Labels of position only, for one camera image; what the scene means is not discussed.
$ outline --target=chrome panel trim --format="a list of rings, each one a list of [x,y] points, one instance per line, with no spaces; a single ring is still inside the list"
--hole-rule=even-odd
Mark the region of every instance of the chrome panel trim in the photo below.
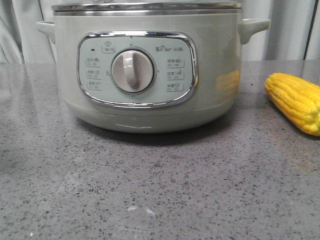
[[[54,16],[159,16],[159,15],[202,15],[202,14],[241,14],[242,8],[225,9],[171,9],[171,10],[119,10],[119,11],[54,11]]]
[[[130,2],[101,4],[59,4],[53,5],[54,12],[83,11],[130,11],[130,10],[201,10],[201,9],[239,9],[236,2]]]
[[[192,82],[188,91],[182,96],[165,102],[153,102],[153,103],[132,103],[132,102],[113,102],[99,99],[88,93],[82,86],[80,81],[80,48],[82,43],[87,39],[101,38],[101,37],[147,37],[147,38],[172,38],[180,39],[184,41],[189,47],[191,54],[192,64]],[[130,109],[155,109],[169,107],[177,104],[181,104],[189,99],[195,92],[199,83],[199,72],[198,72],[198,59],[196,52],[196,45],[192,39],[182,32],[165,32],[165,31],[106,31],[106,32],[92,32],[86,34],[79,42],[77,47],[77,82],[80,86],[81,91],[88,96],[94,103],[101,106],[108,106],[114,108],[130,108]]]

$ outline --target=curtain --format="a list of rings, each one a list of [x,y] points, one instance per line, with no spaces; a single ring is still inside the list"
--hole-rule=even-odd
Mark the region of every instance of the curtain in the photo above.
[[[63,2],[0,0],[0,64],[54,63],[55,45],[37,31],[35,23],[52,20],[51,5]],[[271,19],[268,31],[253,35],[243,46],[244,61],[320,59],[319,0],[238,2],[242,3],[244,18]]]

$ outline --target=gray speckled countertop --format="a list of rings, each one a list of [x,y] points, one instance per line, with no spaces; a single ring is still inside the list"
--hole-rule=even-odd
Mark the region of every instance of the gray speckled countertop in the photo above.
[[[274,72],[320,84],[320,61],[253,61],[219,119],[129,134],[75,118],[55,65],[0,65],[1,240],[320,239],[320,138],[268,100]]]

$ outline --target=corn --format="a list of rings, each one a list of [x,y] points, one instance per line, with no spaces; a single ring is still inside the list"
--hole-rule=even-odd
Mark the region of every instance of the corn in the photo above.
[[[266,79],[265,91],[301,131],[320,136],[320,86],[286,73],[274,73]]]

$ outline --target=rotary knob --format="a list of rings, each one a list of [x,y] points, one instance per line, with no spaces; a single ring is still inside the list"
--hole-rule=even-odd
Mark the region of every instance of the rotary knob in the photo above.
[[[138,93],[146,89],[154,78],[150,58],[139,50],[126,50],[113,60],[111,74],[114,83],[123,91]]]

